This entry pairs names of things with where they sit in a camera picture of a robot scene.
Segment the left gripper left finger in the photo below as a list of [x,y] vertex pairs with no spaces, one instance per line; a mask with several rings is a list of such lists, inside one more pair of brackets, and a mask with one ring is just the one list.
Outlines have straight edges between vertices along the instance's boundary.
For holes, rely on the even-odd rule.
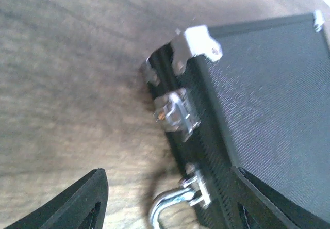
[[63,192],[8,228],[102,228],[107,207],[107,175],[93,169]]

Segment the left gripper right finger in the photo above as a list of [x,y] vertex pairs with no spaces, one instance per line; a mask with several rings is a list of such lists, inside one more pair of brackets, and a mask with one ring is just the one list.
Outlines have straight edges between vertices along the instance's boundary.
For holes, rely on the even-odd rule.
[[232,167],[234,197],[261,228],[329,228],[324,221],[297,206],[253,175]]

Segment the black poker set case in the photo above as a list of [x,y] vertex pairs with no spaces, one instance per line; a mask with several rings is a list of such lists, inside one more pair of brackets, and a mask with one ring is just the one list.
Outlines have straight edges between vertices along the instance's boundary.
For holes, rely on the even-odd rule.
[[322,12],[182,30],[142,65],[182,180],[207,228],[261,228],[234,197],[232,167],[329,222],[329,44]]

